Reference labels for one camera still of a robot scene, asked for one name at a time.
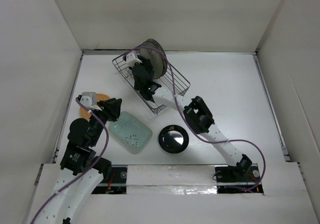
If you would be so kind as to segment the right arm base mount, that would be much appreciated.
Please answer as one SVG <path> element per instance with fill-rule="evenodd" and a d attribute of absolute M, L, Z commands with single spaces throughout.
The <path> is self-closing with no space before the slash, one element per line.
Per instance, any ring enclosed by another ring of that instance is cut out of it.
<path fill-rule="evenodd" d="M 261 178 L 257 164 L 253 164 L 244 176 L 236 176 L 233 169 L 227 165 L 214 167 L 212 179 L 216 181 L 218 194 L 262 194 L 264 192 L 261 182 L 254 189 L 247 191 Z"/>

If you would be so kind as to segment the dark blue leaf-shaped dish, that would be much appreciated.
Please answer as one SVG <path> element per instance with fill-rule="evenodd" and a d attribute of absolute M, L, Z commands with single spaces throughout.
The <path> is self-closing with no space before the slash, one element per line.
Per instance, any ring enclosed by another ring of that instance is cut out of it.
<path fill-rule="evenodd" d="M 151 64 L 151 60 L 150 59 L 147 59 L 145 58 L 144 56 L 142 55 L 138 55 L 138 58 L 139 60 L 141 61 L 141 65 L 146 69 L 146 71 L 152 76 L 152 78 L 154 78 L 154 74 L 155 74 L 155 71 L 154 71 L 154 68 Z"/>

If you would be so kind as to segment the cream plate with tree pattern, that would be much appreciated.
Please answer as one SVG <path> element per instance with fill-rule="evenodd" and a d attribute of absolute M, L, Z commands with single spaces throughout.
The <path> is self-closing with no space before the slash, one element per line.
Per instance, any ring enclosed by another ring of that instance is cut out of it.
<path fill-rule="evenodd" d="M 143 47 L 140 48 L 139 54 L 146 59 L 149 59 L 154 70 L 154 79 L 158 79 L 165 75 L 168 62 L 166 60 L 166 54 L 162 46 L 154 39 L 147 39 L 141 44 Z"/>

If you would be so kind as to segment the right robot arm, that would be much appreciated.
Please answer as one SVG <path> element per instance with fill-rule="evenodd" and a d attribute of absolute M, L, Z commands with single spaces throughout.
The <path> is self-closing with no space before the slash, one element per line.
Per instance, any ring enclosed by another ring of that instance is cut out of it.
<path fill-rule="evenodd" d="M 145 100 L 165 105 L 179 112 L 190 131 L 202 137 L 203 142 L 213 145 L 222 155 L 228 165 L 227 173 L 233 182 L 240 182 L 249 175 L 252 161 L 219 130 L 213 114 L 201 97 L 185 98 L 176 93 L 174 77 L 172 77 L 171 90 L 155 82 L 154 69 L 148 59 L 136 58 L 130 61 L 128 66 L 133 74 L 134 89 Z"/>

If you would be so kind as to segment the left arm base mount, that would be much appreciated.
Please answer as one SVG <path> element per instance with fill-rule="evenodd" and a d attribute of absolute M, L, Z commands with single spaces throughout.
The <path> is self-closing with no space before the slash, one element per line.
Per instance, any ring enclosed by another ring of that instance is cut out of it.
<path fill-rule="evenodd" d="M 104 179 L 92 191 L 93 195 L 121 195 L 127 193 L 127 166 L 112 166 L 108 179 Z"/>

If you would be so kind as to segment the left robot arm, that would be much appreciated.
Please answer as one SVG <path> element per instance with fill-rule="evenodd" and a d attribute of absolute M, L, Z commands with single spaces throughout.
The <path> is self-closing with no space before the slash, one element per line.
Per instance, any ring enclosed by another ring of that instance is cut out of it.
<path fill-rule="evenodd" d="M 51 196 L 33 217 L 33 224 L 74 224 L 92 191 L 112 177 L 111 161 L 96 155 L 93 147 L 108 130 L 106 123 L 118 120 L 122 100 L 97 101 L 95 93 L 87 92 L 76 102 L 90 118 L 77 118 L 71 123 L 58 178 Z"/>

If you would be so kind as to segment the light green rectangular tray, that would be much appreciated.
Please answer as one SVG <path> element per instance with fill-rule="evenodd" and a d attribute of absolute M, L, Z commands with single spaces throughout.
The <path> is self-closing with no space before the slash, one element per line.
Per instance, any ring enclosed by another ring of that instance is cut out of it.
<path fill-rule="evenodd" d="M 108 130 L 131 153 L 140 153 L 153 136 L 152 130 L 129 112 L 121 112 Z"/>

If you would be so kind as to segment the black round glossy plate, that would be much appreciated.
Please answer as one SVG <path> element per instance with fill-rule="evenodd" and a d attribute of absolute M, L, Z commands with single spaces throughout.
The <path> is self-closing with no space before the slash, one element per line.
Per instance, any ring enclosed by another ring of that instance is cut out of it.
<path fill-rule="evenodd" d="M 179 154 L 189 145 L 187 131 L 179 125 L 168 125 L 158 135 L 160 147 L 169 154 Z"/>

